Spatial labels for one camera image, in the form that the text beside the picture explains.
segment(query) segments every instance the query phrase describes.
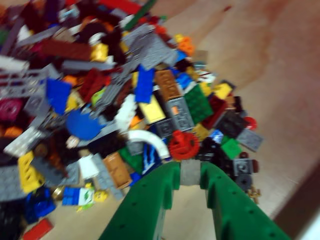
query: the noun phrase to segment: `red gear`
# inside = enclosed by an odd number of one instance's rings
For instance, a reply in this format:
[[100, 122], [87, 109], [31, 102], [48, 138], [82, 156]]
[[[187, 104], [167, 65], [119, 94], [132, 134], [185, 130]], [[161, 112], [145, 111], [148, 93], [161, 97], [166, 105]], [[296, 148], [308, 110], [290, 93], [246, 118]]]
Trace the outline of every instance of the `red gear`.
[[199, 140], [189, 132], [176, 130], [169, 142], [168, 148], [171, 156], [175, 159], [189, 159], [194, 157], [199, 150]]

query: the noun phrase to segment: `yellow lego piece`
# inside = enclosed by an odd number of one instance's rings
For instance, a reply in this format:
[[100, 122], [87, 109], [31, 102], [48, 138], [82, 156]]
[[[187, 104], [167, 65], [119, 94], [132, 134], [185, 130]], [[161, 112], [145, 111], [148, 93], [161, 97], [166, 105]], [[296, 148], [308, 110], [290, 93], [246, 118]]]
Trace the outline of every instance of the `yellow lego piece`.
[[214, 95], [224, 100], [231, 93], [232, 88], [227, 83], [220, 83], [213, 88]]
[[26, 194], [40, 188], [45, 183], [44, 176], [30, 165], [32, 159], [34, 159], [32, 151], [29, 151], [18, 159], [20, 185]]
[[209, 136], [209, 131], [204, 126], [202, 126], [201, 123], [195, 125], [195, 127], [192, 129], [192, 132], [196, 135], [200, 142], [202, 142], [206, 137]]
[[151, 96], [151, 101], [149, 104], [141, 102], [139, 103], [139, 107], [148, 124], [152, 124], [166, 118], [154, 95]]
[[203, 94], [208, 97], [211, 93], [212, 93], [212, 90], [211, 90], [211, 87], [210, 85], [208, 85], [208, 83], [206, 83], [205, 81], [202, 81], [200, 83], [198, 83]]
[[106, 44], [98, 43], [92, 46], [91, 61], [105, 62], [108, 58], [109, 47]]

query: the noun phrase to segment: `wooden surface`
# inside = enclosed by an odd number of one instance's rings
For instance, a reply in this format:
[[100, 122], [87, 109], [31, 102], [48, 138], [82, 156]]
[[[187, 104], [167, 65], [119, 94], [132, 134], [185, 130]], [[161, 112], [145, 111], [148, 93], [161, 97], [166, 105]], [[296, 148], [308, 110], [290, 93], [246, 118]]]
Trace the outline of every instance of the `wooden surface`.
[[[265, 138], [254, 184], [262, 193], [259, 206], [272, 218], [320, 155], [319, 9], [318, 0], [159, 0], [152, 10], [168, 16], [170, 34], [189, 35], [208, 51], [209, 70], [238, 86]], [[43, 240], [95, 240], [119, 204], [110, 197], [81, 213], [58, 207]], [[166, 240], [215, 239], [213, 226], [199, 187], [175, 192]]]

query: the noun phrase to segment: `pile of lego bricks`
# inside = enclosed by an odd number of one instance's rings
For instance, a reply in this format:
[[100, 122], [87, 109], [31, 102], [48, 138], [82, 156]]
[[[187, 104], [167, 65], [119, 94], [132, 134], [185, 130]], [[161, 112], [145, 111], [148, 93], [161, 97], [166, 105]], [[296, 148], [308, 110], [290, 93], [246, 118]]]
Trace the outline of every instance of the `pile of lego bricks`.
[[[36, 223], [56, 201], [119, 200], [168, 161], [211, 162], [260, 194], [246, 152], [263, 141], [255, 119], [206, 70], [207, 52], [167, 34], [154, 3], [46, 0], [1, 13], [0, 239], [18, 239], [21, 216]], [[35, 235], [51, 229], [41, 224]]]

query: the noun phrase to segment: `green lego baseplate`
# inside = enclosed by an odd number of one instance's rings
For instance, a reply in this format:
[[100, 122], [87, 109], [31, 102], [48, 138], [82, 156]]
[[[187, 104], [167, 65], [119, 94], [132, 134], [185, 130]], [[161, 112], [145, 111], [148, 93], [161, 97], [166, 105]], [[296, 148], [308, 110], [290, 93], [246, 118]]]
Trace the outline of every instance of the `green lego baseplate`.
[[[161, 240], [165, 210], [180, 187], [180, 169], [179, 162], [169, 162], [139, 180], [99, 240]], [[290, 239], [220, 168], [202, 162], [200, 175], [217, 240]]]
[[199, 84], [195, 85], [189, 92], [187, 92], [184, 95], [184, 99], [195, 125], [214, 114], [208, 99], [202, 92]]

